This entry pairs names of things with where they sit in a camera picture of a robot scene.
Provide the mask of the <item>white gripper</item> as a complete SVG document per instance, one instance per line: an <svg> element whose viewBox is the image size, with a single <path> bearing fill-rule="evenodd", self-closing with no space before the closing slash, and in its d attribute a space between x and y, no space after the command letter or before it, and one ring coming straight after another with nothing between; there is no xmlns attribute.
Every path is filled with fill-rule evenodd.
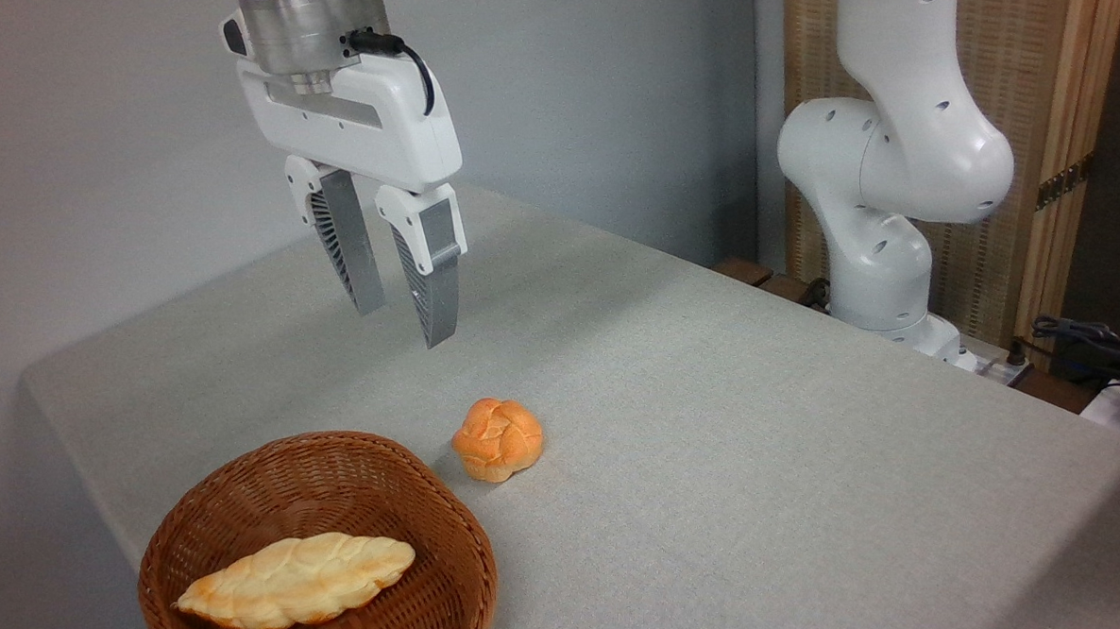
<svg viewBox="0 0 1120 629"><path fill-rule="evenodd" d="M329 93L306 96L254 62L240 59L235 69L263 137L290 153L284 175L297 213L317 233L360 314L382 308L385 295L348 172L384 184L377 212L391 226L426 346L452 337L458 260L469 245L459 200L446 184L463 166L446 100L424 114L423 79L408 59L364 56L332 76Z"/></svg>

